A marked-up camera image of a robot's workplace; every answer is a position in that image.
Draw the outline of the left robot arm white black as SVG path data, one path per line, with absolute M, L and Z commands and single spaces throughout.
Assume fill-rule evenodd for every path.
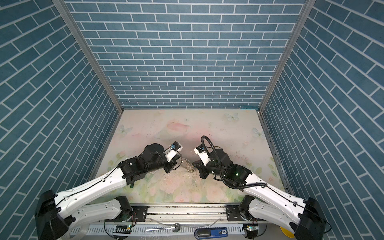
M 147 145 L 139 156 L 121 161 L 96 179 L 58 193 L 53 190 L 42 193 L 35 210 L 38 238 L 57 240 L 81 225 L 129 217 L 133 209 L 125 196 L 101 204 L 92 201 L 143 179 L 149 172 L 163 169 L 170 173 L 181 158 L 182 148 L 178 142 L 167 149 L 160 144 Z

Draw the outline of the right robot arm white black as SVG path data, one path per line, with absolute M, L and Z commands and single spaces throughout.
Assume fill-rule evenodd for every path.
M 316 199 L 305 200 L 268 184 L 246 167 L 234 164 L 207 136 L 201 137 L 194 151 L 200 157 L 193 162 L 200 178 L 213 175 L 228 188 L 245 193 L 239 205 L 244 220 L 265 220 L 294 234 L 297 240 L 321 240 L 332 230 Z

